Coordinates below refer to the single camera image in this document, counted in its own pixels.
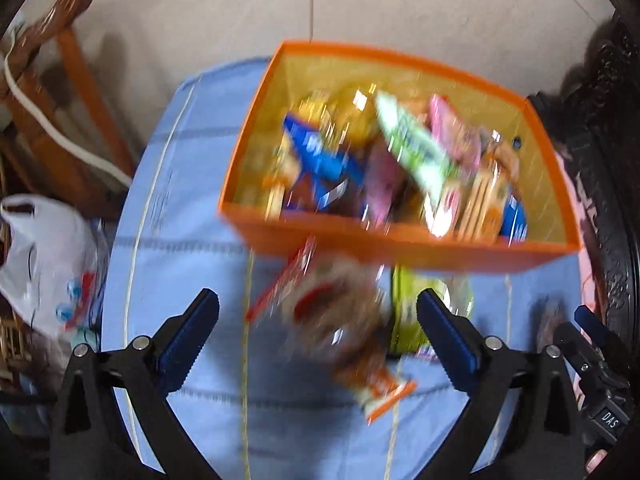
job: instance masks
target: silver screw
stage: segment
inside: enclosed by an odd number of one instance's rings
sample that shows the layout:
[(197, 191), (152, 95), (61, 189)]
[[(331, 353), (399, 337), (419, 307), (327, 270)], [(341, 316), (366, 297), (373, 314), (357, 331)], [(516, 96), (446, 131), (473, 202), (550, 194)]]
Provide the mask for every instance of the silver screw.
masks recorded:
[(500, 341), (500, 338), (496, 337), (495, 335), (491, 335), (487, 339), (485, 339), (484, 344), (491, 350), (499, 350), (500, 348), (502, 348), (502, 341)]
[(74, 355), (76, 357), (84, 357), (88, 351), (89, 351), (89, 347), (84, 343), (80, 343), (78, 346), (74, 348)]
[(562, 352), (556, 345), (549, 345), (546, 347), (546, 354), (553, 359), (557, 359), (562, 355)]
[(136, 350), (144, 350), (151, 343), (150, 339), (146, 335), (139, 335), (137, 338), (133, 340), (131, 346)]

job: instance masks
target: green package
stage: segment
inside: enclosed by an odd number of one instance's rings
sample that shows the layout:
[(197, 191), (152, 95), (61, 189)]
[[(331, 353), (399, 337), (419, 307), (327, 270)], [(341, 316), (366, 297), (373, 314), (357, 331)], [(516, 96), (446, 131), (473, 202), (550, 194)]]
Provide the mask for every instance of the green package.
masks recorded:
[(425, 288), (432, 288), (453, 314), (465, 317), (471, 314), (473, 295), (466, 278), (436, 278), (418, 274), (406, 267), (396, 267), (391, 277), (394, 325), (389, 345), (390, 354), (427, 355), (429, 339), (418, 323), (415, 309), (418, 295)]
[(393, 95), (376, 93), (376, 113), (387, 149), (414, 178), (436, 211), (444, 181), (457, 172), (457, 167), (431, 132), (401, 107)]

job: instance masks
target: white cable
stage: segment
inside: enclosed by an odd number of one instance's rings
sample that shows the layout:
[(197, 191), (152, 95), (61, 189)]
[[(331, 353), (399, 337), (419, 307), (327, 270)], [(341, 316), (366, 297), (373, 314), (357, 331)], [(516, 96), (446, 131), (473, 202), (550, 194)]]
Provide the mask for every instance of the white cable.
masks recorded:
[(72, 143), (63, 134), (61, 134), (53, 124), (51, 124), (46, 115), (42, 113), (42, 111), (22, 92), (22, 90), (18, 88), (18, 85), (15, 83), (14, 76), (9, 70), (9, 54), (11, 54), (14, 46), (15, 29), (11, 32), (11, 48), (9, 49), (7, 55), (4, 56), (4, 77), (6, 78), (6, 82), (9, 85), (9, 90), (15, 96), (17, 101), (36, 119), (36, 121), (40, 123), (40, 126), (43, 127), (44, 131), (49, 135), (49, 137), (55, 140), (56, 143), (62, 148), (71, 153), (71, 155), (79, 158), (80, 160), (89, 164), (90, 166), (93, 166), (94, 168), (98, 168), (99, 170), (103, 170), (105, 173), (110, 174), (123, 186), (131, 187), (132, 180), (129, 175), (125, 174), (116, 165), (111, 164), (108, 160), (104, 160), (103, 158), (100, 158), (99, 156), (88, 152), (86, 149), (78, 146), (77, 144)]

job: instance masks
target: orange box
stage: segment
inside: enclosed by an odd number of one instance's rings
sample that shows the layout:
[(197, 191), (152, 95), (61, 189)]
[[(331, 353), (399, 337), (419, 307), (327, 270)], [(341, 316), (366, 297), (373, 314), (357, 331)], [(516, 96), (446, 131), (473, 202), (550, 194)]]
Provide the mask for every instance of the orange box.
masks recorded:
[[(282, 140), (282, 119), (312, 90), (336, 91), (377, 82), (399, 98), (445, 95), (471, 124), (522, 140), (518, 188), (527, 214), (523, 243), (435, 238), (425, 227), (391, 224), (364, 230), (356, 219), (296, 213), (269, 218), (270, 190), (262, 180)], [(264, 75), (244, 121), (218, 210), (257, 253), (292, 254), (314, 235), (320, 248), (362, 260), (424, 269), (515, 272), (580, 248), (574, 213), (554, 149), (530, 103), (462, 70), (420, 57), (366, 46), (285, 41)]]

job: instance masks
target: blue fabric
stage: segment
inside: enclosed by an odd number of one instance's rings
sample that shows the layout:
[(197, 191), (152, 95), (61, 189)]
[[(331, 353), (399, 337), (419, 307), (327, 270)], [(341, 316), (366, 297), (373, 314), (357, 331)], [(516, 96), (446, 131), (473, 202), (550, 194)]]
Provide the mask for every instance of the blue fabric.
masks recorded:
[[(182, 313), (201, 288), (218, 294), (220, 320), (183, 388), (168, 400), (194, 443), (225, 479), (246, 477), (241, 385), (248, 250), (234, 229), (217, 217), (216, 206), (239, 127), (267, 63), (252, 59), (223, 66), (178, 88), (129, 191), (104, 300), (102, 345), (118, 349), (136, 335), (152, 335), (168, 316)], [(256, 258), (252, 298), (281, 266), (274, 258)], [(517, 349), (534, 347), (538, 306), (546, 297), (561, 298), (567, 308), (580, 302), (574, 256), (522, 274), (475, 274), (470, 282), (476, 302), (473, 323), (481, 333), (500, 336)], [(248, 337), (246, 436), (251, 478), (382, 480), (388, 465), (390, 479), (412, 479), (466, 402), (465, 394), (452, 389), (442, 367), (403, 359), (402, 373), (417, 379), (417, 391), (400, 403), (395, 424), (389, 412), (367, 427), (350, 394), (335, 386), (323, 368), (301, 358), (283, 359), (283, 330), (266, 321)], [(122, 392), (117, 395), (132, 432), (134, 416)], [(489, 463), (497, 452), (512, 411), (513, 403), (508, 402), (478, 466)], [(395, 446), (390, 449), (394, 427)], [(160, 469), (137, 422), (134, 429), (143, 461)]]

